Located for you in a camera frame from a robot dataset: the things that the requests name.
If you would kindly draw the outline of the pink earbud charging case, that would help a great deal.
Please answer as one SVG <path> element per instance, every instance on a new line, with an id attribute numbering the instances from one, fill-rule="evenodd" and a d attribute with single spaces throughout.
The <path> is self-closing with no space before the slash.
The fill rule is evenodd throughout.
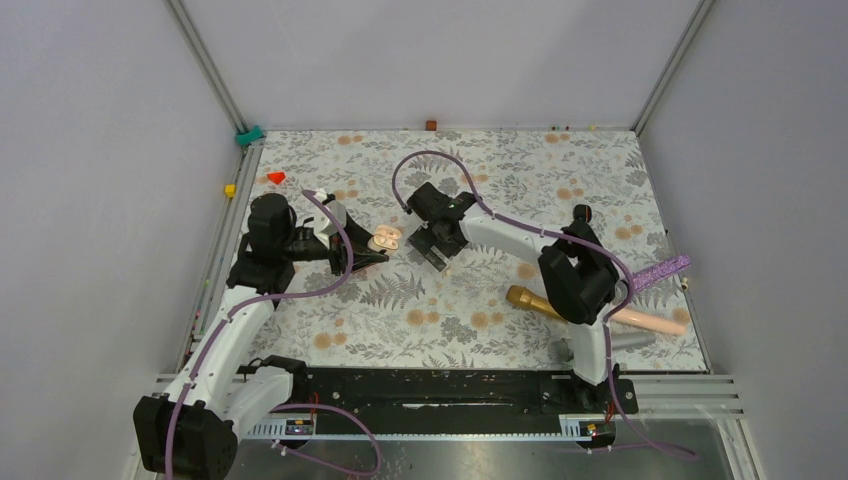
<path id="1" fill-rule="evenodd" d="M 384 254 L 396 252 L 402 232 L 389 225 L 378 225 L 368 241 L 368 248 Z"/>

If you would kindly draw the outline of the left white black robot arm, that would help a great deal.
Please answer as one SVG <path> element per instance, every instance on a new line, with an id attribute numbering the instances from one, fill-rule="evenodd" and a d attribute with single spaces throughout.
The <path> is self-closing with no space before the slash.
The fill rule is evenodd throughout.
<path id="1" fill-rule="evenodd" d="M 171 384 L 144 396 L 133 412 L 142 466 L 168 479 L 223 479 L 239 442 L 281 405 L 303 410 L 315 396 L 304 362 L 270 356 L 230 388 L 262 326 L 284 300 L 314 298 L 350 275 L 388 261 L 399 232 L 370 232 L 323 191 L 305 191 L 317 212 L 303 222 L 287 198 L 255 198 L 226 288 L 209 331 Z"/>

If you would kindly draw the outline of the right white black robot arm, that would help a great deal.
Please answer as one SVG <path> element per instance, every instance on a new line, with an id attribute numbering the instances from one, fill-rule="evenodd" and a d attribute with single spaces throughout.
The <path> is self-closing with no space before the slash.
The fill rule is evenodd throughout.
<path id="1" fill-rule="evenodd" d="M 439 271 L 470 243 L 535 264 L 549 304 L 569 324 L 571 389 L 580 411 L 637 413 L 634 394 L 619 380 L 609 326 L 632 298 L 617 297 L 620 287 L 631 286 L 632 276 L 602 246 L 590 226 L 589 206 L 577 205 L 571 224 L 559 230 L 499 214 L 474 193 L 451 198 L 431 183 L 415 190 L 401 206 L 423 223 L 410 236 L 410 245 Z"/>

